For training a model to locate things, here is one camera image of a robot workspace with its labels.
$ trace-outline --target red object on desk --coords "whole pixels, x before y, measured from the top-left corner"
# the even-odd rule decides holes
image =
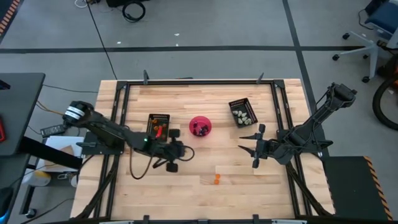
[[[0,117],[0,142],[6,140],[6,133],[4,132],[4,126],[2,125],[1,117]]]

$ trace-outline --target red object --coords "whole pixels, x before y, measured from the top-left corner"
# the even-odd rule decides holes
[[[162,135],[163,127],[159,126],[159,130],[157,130],[156,138],[159,138]]]
[[[206,136],[211,131],[211,122],[204,116],[194,117],[189,123],[189,131],[198,137]]]
[[[6,140],[6,133],[4,132],[4,126],[2,125],[1,118],[0,118],[0,142]]]

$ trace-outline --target black tray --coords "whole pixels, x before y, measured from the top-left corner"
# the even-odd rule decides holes
[[[243,98],[240,100],[235,100],[235,101],[229,102],[228,104],[229,104],[229,108],[231,109],[231,114],[232,114],[238,128],[248,127],[252,124],[256,124],[257,122],[259,122],[257,120],[256,115],[254,114],[253,108],[250,105],[249,99]],[[245,125],[244,123],[239,124],[238,123],[239,117],[237,115],[234,115],[232,113],[232,111],[242,111],[242,113],[247,113],[248,115],[246,115],[246,116],[251,119],[252,123],[248,124],[248,125]]]
[[[155,131],[154,127],[166,124],[166,127],[162,130],[162,135],[165,135],[165,138],[159,138],[160,142],[166,142],[167,137],[169,135],[169,122],[170,122],[170,115],[169,114],[150,114],[148,117],[148,124],[147,124],[147,133],[150,137],[155,138],[157,131]]]

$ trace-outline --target bicycle wheel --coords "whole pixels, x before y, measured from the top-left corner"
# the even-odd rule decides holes
[[[372,102],[374,115],[382,124],[394,130],[398,130],[397,93],[392,89],[396,81],[398,81],[398,74],[393,74],[384,81],[376,90]]]

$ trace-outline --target white cable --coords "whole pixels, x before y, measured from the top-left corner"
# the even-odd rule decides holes
[[[86,0],[81,0],[82,2],[85,2],[85,3],[86,3],[85,6],[79,6],[79,5],[77,4],[78,1],[79,1],[79,0],[75,0],[75,6],[76,6],[76,7],[79,7],[80,9],[83,9],[83,8],[87,7],[87,2],[86,2]]]

